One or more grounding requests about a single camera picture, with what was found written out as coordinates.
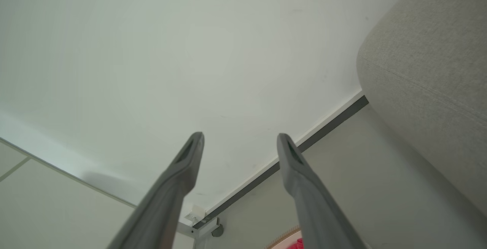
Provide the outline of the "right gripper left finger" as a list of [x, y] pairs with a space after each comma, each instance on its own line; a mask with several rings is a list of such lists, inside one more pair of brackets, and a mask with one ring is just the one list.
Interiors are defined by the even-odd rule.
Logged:
[[196, 184], [204, 144], [202, 132], [195, 132], [188, 138], [108, 248], [172, 248], [184, 197]]

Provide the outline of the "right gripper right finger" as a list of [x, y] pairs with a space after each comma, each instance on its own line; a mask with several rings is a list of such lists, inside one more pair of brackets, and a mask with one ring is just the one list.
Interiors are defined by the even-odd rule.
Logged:
[[286, 133], [277, 137], [282, 181], [294, 199], [306, 249], [364, 249], [363, 240]]

